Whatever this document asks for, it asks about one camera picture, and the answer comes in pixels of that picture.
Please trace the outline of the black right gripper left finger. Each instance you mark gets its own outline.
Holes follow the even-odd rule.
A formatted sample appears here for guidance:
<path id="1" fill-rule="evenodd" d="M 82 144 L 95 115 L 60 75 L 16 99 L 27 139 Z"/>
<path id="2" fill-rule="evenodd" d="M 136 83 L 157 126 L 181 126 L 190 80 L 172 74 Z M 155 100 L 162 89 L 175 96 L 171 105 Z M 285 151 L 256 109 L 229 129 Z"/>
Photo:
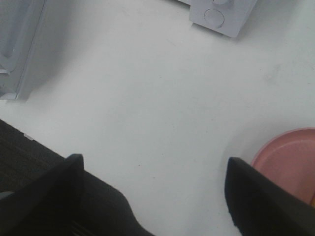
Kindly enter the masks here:
<path id="1" fill-rule="evenodd" d="M 0 201 L 2 236 L 71 236 L 83 192 L 83 156 L 73 154 Z"/>

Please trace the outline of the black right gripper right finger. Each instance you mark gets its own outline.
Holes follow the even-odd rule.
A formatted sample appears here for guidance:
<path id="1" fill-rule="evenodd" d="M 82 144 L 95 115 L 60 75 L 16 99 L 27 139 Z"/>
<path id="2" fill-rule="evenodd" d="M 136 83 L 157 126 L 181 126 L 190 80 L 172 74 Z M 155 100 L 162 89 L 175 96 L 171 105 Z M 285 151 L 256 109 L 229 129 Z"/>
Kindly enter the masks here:
<path id="1" fill-rule="evenodd" d="M 243 236 L 313 236 L 315 209 L 238 157 L 227 163 L 224 194 Z"/>

